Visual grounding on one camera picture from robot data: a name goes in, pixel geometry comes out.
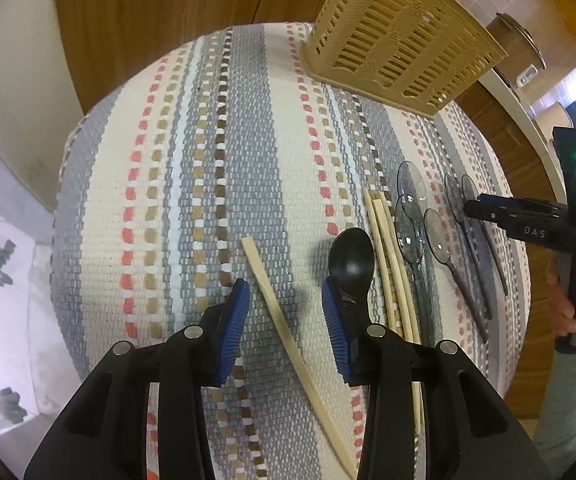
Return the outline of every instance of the plastic basket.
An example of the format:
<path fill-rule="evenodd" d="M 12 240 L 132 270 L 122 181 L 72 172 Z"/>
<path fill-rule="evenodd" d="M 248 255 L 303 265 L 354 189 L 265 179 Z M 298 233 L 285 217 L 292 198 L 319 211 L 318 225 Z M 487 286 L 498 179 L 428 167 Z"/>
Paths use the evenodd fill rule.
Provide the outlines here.
<path fill-rule="evenodd" d="M 506 56 L 456 0 L 326 0 L 308 75 L 431 117 Z"/>

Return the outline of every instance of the tablecloth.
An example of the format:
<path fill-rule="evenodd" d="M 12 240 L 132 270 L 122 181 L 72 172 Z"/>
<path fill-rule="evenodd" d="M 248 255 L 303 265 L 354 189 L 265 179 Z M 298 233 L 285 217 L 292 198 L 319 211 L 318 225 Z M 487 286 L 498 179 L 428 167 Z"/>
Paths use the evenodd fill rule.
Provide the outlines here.
<path fill-rule="evenodd" d="M 399 164 L 414 162 L 479 302 L 444 174 L 468 173 L 481 192 L 510 196 L 495 153 L 457 105 L 426 120 L 320 84 L 299 61 L 308 32 L 301 23 L 233 27 L 172 51 L 90 111 L 68 140 L 60 176 L 52 300 L 82 379 L 115 341 L 164 341 L 220 302 L 234 279 L 250 282 L 241 356 L 223 388 L 204 391 L 218 478 L 347 477 L 279 341 L 242 237 L 255 238 L 303 358 L 358 460 L 365 399 L 335 368 L 321 283 L 335 236 L 350 226 L 370 232 L 361 187 L 396 200 Z M 503 395 L 526 330 L 530 279 L 524 245 L 493 232 L 510 294 L 475 232 L 497 302 L 487 344 L 448 269 L 426 256 L 425 271 L 440 311 L 437 334 L 462 346 Z M 385 322 L 378 274 L 370 313 Z M 155 388 L 151 397 L 155 478 Z"/>

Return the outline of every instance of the silver bolt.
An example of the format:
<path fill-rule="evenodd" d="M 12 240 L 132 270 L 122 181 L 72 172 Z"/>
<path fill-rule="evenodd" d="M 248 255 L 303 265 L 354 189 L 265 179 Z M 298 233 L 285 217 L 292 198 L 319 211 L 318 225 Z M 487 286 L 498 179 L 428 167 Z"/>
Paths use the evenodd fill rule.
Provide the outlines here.
<path fill-rule="evenodd" d="M 456 354 L 457 350 L 459 349 L 457 344 L 454 341 L 441 341 L 441 343 L 439 343 L 439 348 L 441 349 L 441 351 L 445 354 Z"/>
<path fill-rule="evenodd" d="M 366 329 L 370 337 L 383 337 L 386 335 L 386 329 L 382 325 L 372 324 Z"/>
<path fill-rule="evenodd" d="M 130 351 L 130 343 L 127 341 L 119 341 L 112 347 L 112 353 L 115 355 L 127 354 Z"/>
<path fill-rule="evenodd" d="M 190 325 L 183 333 L 188 339 L 197 339 L 203 335 L 203 329 L 199 325 Z"/>

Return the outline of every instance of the woven tablecloth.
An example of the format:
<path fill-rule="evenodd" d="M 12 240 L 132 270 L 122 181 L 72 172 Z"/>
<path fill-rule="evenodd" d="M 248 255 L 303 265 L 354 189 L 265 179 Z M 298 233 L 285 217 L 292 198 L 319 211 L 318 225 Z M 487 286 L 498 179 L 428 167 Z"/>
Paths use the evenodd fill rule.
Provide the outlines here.
<path fill-rule="evenodd" d="M 62 168 L 52 299 L 82 379 L 115 341 L 164 341 L 219 303 L 235 278 L 250 282 L 241 357 L 223 388 L 204 391 L 218 478 L 347 477 L 279 341 L 242 237 L 255 238 L 303 358 L 358 460 L 363 391 L 345 385 L 335 368 L 321 283 L 335 236 L 350 226 L 370 232 L 361 187 L 389 196 L 399 164 L 414 162 L 480 303 L 444 174 L 468 173 L 481 192 L 510 195 L 490 145 L 457 105 L 426 120 L 313 81 L 298 54 L 308 31 L 300 23 L 249 25 L 178 48 L 91 110 Z M 526 330 L 530 278 L 524 245 L 493 231 L 510 294 L 477 230 L 497 300 L 487 344 L 448 269 L 432 257 L 425 268 L 438 336 L 462 346 L 503 395 Z M 378 275 L 370 311 L 385 322 Z M 155 388 L 151 397 L 155 478 Z"/>

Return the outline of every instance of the beige container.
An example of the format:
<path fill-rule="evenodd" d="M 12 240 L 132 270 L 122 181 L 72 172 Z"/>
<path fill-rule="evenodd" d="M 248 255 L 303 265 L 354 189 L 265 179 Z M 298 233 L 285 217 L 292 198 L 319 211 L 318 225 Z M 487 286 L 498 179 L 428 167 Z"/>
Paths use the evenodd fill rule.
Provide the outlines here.
<path fill-rule="evenodd" d="M 312 78 L 426 117 L 505 55 L 455 0 L 327 0 L 301 49 Z"/>
<path fill-rule="evenodd" d="M 495 40 L 508 53 L 497 65 L 513 88 L 521 88 L 537 77 L 539 70 L 546 70 L 546 62 L 535 45 L 530 32 L 509 14 L 499 14 L 486 27 Z"/>

